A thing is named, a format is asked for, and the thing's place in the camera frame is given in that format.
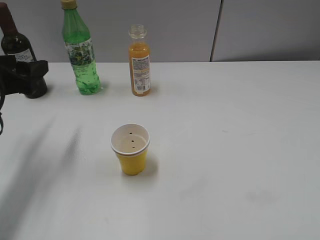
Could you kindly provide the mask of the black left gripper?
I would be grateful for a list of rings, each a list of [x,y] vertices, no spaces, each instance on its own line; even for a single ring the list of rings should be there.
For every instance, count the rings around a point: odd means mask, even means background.
[[[14,56],[0,56],[0,86],[5,95],[26,95],[28,93],[26,81],[34,87],[48,71],[49,66],[46,60],[17,62]]]

